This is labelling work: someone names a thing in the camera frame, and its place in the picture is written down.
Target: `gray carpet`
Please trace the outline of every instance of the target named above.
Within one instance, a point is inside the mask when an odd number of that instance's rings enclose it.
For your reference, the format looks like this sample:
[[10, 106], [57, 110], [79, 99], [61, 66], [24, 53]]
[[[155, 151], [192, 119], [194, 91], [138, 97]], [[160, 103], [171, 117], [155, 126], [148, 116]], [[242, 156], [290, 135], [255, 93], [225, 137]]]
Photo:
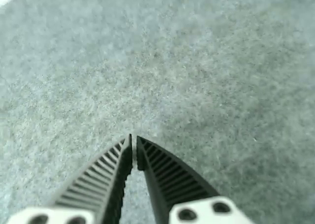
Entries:
[[[1, 223], [127, 133], [257, 223], [315, 222], [315, 0], [14, 0], [0, 97]], [[144, 181], [121, 223], [154, 223]]]

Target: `textured fabric surface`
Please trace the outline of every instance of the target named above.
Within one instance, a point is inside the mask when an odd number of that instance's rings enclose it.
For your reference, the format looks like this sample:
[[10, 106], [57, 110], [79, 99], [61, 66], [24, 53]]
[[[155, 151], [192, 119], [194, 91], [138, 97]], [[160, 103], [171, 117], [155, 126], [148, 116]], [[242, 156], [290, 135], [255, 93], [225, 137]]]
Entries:
[[[315, 0], [14, 0], [0, 8], [0, 222], [127, 133], [257, 223], [315, 220]], [[123, 224], [154, 223], [144, 176]]]

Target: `ribbed gripper pad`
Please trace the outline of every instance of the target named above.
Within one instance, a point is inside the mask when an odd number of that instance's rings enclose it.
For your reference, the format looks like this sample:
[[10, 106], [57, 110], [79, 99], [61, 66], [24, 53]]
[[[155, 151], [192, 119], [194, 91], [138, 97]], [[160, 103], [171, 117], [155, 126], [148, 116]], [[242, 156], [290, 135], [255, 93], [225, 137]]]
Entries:
[[168, 223], [175, 204], [219, 193], [178, 157], [142, 137], [137, 138], [138, 169], [145, 173], [157, 223]]
[[52, 205], [93, 211], [96, 224], [118, 224], [125, 181], [131, 169], [129, 135], [84, 166], [56, 195]]

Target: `screw hole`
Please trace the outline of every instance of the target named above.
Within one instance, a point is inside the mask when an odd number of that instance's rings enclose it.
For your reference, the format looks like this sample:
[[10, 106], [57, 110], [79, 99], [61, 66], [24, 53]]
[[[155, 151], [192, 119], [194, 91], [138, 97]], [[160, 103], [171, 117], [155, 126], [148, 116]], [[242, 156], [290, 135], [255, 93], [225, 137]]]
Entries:
[[85, 219], [82, 217], [75, 217], [68, 221], [67, 224], [85, 224]]
[[47, 221], [48, 221], [48, 216], [46, 214], [41, 214], [32, 218], [29, 224], [46, 224]]
[[197, 218], [197, 215], [193, 210], [185, 208], [178, 213], [178, 217], [183, 221], [192, 221]]
[[222, 202], [215, 203], [213, 209], [216, 213], [229, 213], [231, 211], [230, 207]]

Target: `gray felt surface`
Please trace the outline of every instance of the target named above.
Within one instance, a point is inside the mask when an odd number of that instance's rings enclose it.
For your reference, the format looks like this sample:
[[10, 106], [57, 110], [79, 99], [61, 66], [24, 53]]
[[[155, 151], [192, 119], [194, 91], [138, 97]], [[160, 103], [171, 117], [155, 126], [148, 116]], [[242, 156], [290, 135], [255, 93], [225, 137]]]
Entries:
[[[257, 223], [315, 222], [315, 0], [14, 0], [0, 97], [1, 223], [127, 133]], [[122, 223], [154, 223], [138, 171]]]

